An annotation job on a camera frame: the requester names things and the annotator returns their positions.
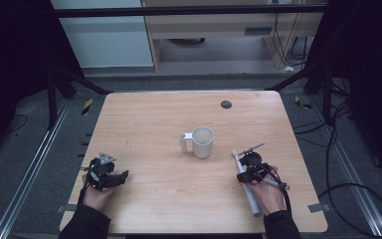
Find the wooden table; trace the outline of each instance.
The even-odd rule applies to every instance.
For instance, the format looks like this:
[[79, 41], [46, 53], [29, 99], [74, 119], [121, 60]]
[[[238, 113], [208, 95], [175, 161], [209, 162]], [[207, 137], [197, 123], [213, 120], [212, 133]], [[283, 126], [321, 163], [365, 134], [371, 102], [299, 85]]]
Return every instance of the wooden table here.
[[[223, 109], [222, 101], [232, 107]], [[182, 153], [181, 132], [206, 125], [216, 138], [206, 159]], [[83, 166], [100, 151], [117, 157], [115, 173], [129, 170], [105, 214], [111, 233], [260, 233], [263, 218], [253, 217], [232, 150], [258, 148], [264, 162], [279, 168], [300, 232], [327, 229], [312, 182], [277, 92], [119, 93], [106, 97]], [[81, 171], [69, 203], [82, 188]], [[61, 229], [73, 212], [66, 211]]]

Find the hand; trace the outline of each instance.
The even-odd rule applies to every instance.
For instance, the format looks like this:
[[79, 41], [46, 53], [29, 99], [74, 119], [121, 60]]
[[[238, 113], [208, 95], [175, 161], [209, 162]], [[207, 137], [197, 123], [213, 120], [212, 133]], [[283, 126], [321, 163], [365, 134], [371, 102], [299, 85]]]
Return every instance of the hand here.
[[[86, 181], [87, 175], [83, 175], [83, 183]], [[108, 198], [114, 193], [117, 187], [111, 187], [99, 191], [90, 185], [83, 198], [83, 205], [94, 208], [97, 211], [102, 211], [107, 204]]]
[[[273, 172], [277, 172], [278, 168], [273, 166]], [[266, 175], [267, 179], [273, 180], [271, 175]], [[284, 195], [278, 187], [271, 186], [264, 181], [260, 181], [257, 184], [246, 183], [251, 188], [254, 194], [259, 198], [262, 203], [262, 209], [266, 215], [270, 213], [287, 210], [284, 203]]]

